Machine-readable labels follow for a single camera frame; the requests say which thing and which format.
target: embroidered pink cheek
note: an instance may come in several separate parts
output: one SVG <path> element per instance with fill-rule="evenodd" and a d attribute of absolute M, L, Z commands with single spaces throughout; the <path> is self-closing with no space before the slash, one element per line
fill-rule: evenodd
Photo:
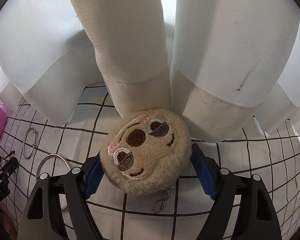
<path fill-rule="evenodd" d="M 149 115 L 143 117 L 143 118 L 140 120 L 140 122 L 141 122 L 141 123 L 144 123 L 144 122 L 147 121 L 148 119 L 149 119 Z"/>
<path fill-rule="evenodd" d="M 109 152 L 113 152 L 113 151 L 118 147 L 118 145 L 119 145 L 119 143 L 117 142 L 117 143 L 115 143 L 114 145 L 110 146 L 110 147 L 108 148 Z"/>

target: metal ball chain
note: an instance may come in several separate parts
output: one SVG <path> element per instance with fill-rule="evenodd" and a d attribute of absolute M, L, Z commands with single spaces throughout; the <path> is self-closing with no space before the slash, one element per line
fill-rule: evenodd
<path fill-rule="evenodd" d="M 162 192 L 162 197 L 161 197 L 160 199 L 158 199 L 158 200 L 154 203 L 154 206 L 153 206 L 153 208 L 152 208 L 152 211 L 153 211 L 154 214 L 158 214 L 159 212 L 162 212 L 162 210 L 164 209 L 164 207 L 165 207 L 165 205 L 166 205 L 165 202 L 166 202 L 167 200 L 169 200 L 169 198 L 170 198 L 169 190 L 172 189 L 172 188 L 173 188 L 173 187 L 171 186 L 171 187 L 169 187 L 167 190 L 164 190 L 164 191 Z M 160 206 L 160 208 L 159 208 L 159 211 L 156 211 L 156 210 L 155 210 L 155 207 L 156 207 L 157 203 L 159 203 L 159 201 L 161 201 L 162 204 L 161 204 L 161 206 Z"/>

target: metal ring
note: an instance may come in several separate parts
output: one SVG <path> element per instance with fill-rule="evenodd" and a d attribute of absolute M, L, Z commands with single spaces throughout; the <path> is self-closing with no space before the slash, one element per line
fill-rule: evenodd
<path fill-rule="evenodd" d="M 26 140 L 27 140 L 28 133 L 30 131 L 33 131 L 33 133 L 34 133 L 34 143 L 32 144 L 32 150 L 31 150 L 30 155 L 26 156 Z M 37 131 L 33 127 L 30 127 L 25 134 L 25 137 L 23 139 L 22 152 L 26 159 L 29 159 L 31 157 L 34 148 L 37 147 L 37 134 L 38 134 Z"/>
<path fill-rule="evenodd" d="M 62 157 L 61 155 L 59 155 L 59 154 L 56 154 L 56 153 L 50 153 L 50 154 L 46 155 L 45 157 L 43 157 L 43 159 L 39 162 L 39 165 L 38 165 L 38 168 L 37 168 L 37 172 L 36 172 L 36 174 L 35 174 L 35 179 L 36 179 L 36 181 L 37 181 L 38 178 L 39 178 L 39 172 L 40 172 L 40 169 L 41 169 L 42 165 L 44 164 L 44 162 L 45 162 L 46 160 L 48 160 L 49 158 L 52 158 L 52 157 L 57 157 L 57 158 L 63 160 L 63 162 L 67 165 L 68 170 L 69 170 L 69 171 L 71 170 L 71 168 L 70 168 L 70 166 L 69 166 L 69 164 L 68 164 L 68 162 L 67 162 L 67 160 L 66 160 L 65 158 L 63 158 L 63 157 Z M 61 211 L 64 211 L 64 210 L 66 210 L 67 208 L 68 208 L 68 204 L 66 204 L 64 207 L 62 207 L 62 208 L 61 208 Z"/>

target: embroidered eye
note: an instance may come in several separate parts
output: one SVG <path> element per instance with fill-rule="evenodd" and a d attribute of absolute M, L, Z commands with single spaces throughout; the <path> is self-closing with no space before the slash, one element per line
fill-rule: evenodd
<path fill-rule="evenodd" d="M 133 165 L 133 155 L 129 149 L 121 147 L 114 152 L 113 161 L 120 171 L 126 171 Z"/>
<path fill-rule="evenodd" d="M 164 137 L 169 131 L 169 125 L 160 119 L 151 119 L 147 123 L 147 131 L 154 137 Z"/>
<path fill-rule="evenodd" d="M 143 145 L 146 140 L 146 134 L 143 130 L 135 129 L 127 137 L 126 141 L 131 147 Z"/>

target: key ring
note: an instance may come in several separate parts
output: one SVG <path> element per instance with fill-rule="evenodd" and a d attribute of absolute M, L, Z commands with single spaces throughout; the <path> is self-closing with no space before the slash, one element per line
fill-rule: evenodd
<path fill-rule="evenodd" d="M 62 157 L 61 155 L 59 155 L 59 154 L 56 154 L 56 153 L 50 153 L 50 154 L 46 155 L 45 157 L 43 157 L 43 159 L 39 162 L 39 165 L 38 165 L 38 168 L 37 168 L 37 172 L 36 172 L 36 174 L 35 174 L 35 180 L 36 180 L 36 181 L 37 181 L 38 178 L 39 178 L 39 172 L 40 172 L 40 169 L 41 169 L 42 165 L 44 164 L 44 162 L 45 162 L 46 160 L 48 160 L 49 158 L 52 158 L 52 157 L 57 157 L 57 158 L 63 160 L 63 162 L 67 165 L 68 170 L 69 170 L 69 171 L 71 170 L 71 168 L 70 168 L 70 166 L 69 166 L 69 164 L 68 164 L 68 162 L 67 162 L 67 160 L 66 160 L 65 158 L 63 158 L 63 157 Z M 64 211 L 64 210 L 66 210 L 67 208 L 68 208 L 68 204 L 66 204 L 64 207 L 62 207 L 62 208 L 61 208 L 61 211 Z"/>
<path fill-rule="evenodd" d="M 34 143 L 32 144 L 32 150 L 31 150 L 30 155 L 29 155 L 29 156 L 26 156 L 26 140 L 27 140 L 28 133 L 29 133 L 31 130 L 32 130 L 33 133 L 34 133 Z M 27 130 L 26 134 L 25 134 L 25 137 L 24 137 L 24 139 L 23 139 L 22 152 L 23 152 L 23 155 L 24 155 L 24 157 L 25 157 L 26 159 L 29 159 L 29 158 L 31 157 L 34 148 L 37 147 L 37 134 L 38 134 L 37 131 L 36 131 L 33 127 L 30 127 L 30 128 Z"/>
<path fill-rule="evenodd" d="M 169 190 L 172 189 L 172 188 L 173 188 L 173 186 L 171 186 L 171 187 L 169 187 L 168 189 L 164 190 L 164 191 L 162 192 L 162 197 L 161 197 L 160 199 L 158 199 L 158 200 L 154 203 L 154 206 L 152 207 L 152 211 L 153 211 L 154 214 L 158 214 L 159 212 L 162 212 L 162 210 L 164 209 L 164 207 L 165 207 L 165 205 L 166 205 L 165 202 L 168 201 L 169 198 L 170 198 Z M 161 201 L 162 204 L 161 204 L 161 206 L 160 206 L 160 208 L 159 208 L 159 211 L 156 211 L 156 210 L 155 210 L 155 207 L 156 207 L 156 205 L 157 205 L 157 203 L 158 203 L 159 201 Z"/>

